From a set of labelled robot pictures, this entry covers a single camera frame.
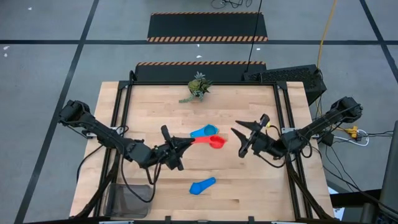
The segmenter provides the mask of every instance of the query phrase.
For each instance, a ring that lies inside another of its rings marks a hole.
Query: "pineapple plant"
[[[195,79],[188,83],[188,89],[191,92],[191,95],[183,100],[180,100],[180,103],[188,103],[191,102],[195,97],[199,97],[200,101],[203,101],[203,96],[205,93],[210,93],[208,88],[212,85],[213,81],[207,80],[205,75],[201,72],[197,72],[195,75]]]

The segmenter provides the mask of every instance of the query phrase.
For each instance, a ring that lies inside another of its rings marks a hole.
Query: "white cable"
[[[346,138],[343,138],[343,137],[339,137],[339,136],[335,136],[335,138],[341,139],[341,140],[344,140],[344,141],[348,141],[348,142],[353,143],[353,144],[355,144],[355,145],[357,145],[357,146],[367,146],[367,145],[369,144],[369,137],[368,137],[368,134],[366,133],[366,131],[364,131],[364,130],[362,130],[362,129],[357,130],[357,133],[358,133],[358,134],[360,134],[360,132],[364,133],[364,136],[366,136],[366,143],[365,143],[365,144],[360,144],[360,143],[358,143],[358,142],[354,142],[354,141],[351,141],[351,140],[349,140],[349,139],[346,139]]]

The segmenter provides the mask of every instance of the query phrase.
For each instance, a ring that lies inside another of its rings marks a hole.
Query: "wooden table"
[[[107,125],[111,122],[117,86],[117,82],[104,82],[99,93],[95,117]],[[303,85],[288,83],[288,90],[295,125],[302,128],[311,122]],[[191,146],[183,155],[183,171],[163,166],[152,210],[145,219],[164,220],[170,215],[172,220],[244,221],[248,216],[254,216],[256,221],[294,220],[286,168],[273,168],[250,151],[244,159],[239,158],[240,142],[230,130],[236,128],[249,134],[249,130],[235,120],[258,121],[263,113],[270,117],[273,125],[279,126],[272,87],[212,86],[210,91],[201,103],[182,104],[178,100],[189,95],[186,86],[133,86],[127,117],[130,130],[125,137],[145,139],[146,144],[153,147],[164,143],[160,133],[163,124],[167,125],[170,135],[180,137],[189,137],[193,130],[214,124],[220,129],[219,134],[228,140],[222,149],[212,149],[206,144]],[[284,122],[289,126],[282,92],[280,97]],[[277,139],[275,130],[269,129],[268,133]],[[316,141],[312,146],[317,148]],[[89,140],[85,154],[97,147],[96,139]],[[81,168],[70,215],[77,214],[98,188],[104,152],[97,152]],[[272,161],[270,155],[262,155]],[[303,166],[309,191],[333,216],[319,153],[314,152],[309,159],[303,158]],[[125,161],[124,173],[129,184],[147,184],[146,173],[135,162]],[[217,183],[201,195],[189,193],[192,182],[209,177],[216,177]],[[298,189],[297,194],[300,212],[305,217]]]

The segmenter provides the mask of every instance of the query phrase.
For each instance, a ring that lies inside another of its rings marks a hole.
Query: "red measuring spoon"
[[[208,143],[211,147],[215,149],[221,149],[224,146],[225,142],[226,140],[222,137],[214,135],[195,138],[195,141],[193,143]]]

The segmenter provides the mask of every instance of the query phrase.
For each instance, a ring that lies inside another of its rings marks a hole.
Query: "black and orange striped mat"
[[[189,82],[197,72],[202,72],[206,78],[216,82],[240,82],[247,66],[247,61],[140,62],[136,66],[136,75],[143,82]],[[265,62],[252,61],[249,64],[249,73],[264,70]]]
[[[257,12],[157,12],[150,17],[149,42],[252,42]],[[267,41],[260,12],[254,41]]]

